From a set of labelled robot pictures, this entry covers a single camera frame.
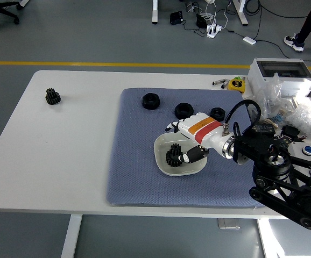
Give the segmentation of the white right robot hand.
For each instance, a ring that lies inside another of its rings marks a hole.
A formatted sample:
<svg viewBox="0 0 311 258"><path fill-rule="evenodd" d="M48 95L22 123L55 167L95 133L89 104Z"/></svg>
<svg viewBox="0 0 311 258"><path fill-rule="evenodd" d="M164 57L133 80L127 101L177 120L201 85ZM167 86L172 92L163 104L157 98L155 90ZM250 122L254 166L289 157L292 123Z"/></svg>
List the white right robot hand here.
<svg viewBox="0 0 311 258"><path fill-rule="evenodd" d="M171 150L171 161L194 163L207 157L211 148L226 159L233 156L234 135L229 131L229 125L222 124L205 113L199 112L189 118L172 122L165 131L171 129L196 143L195 147L183 154Z"/></svg>

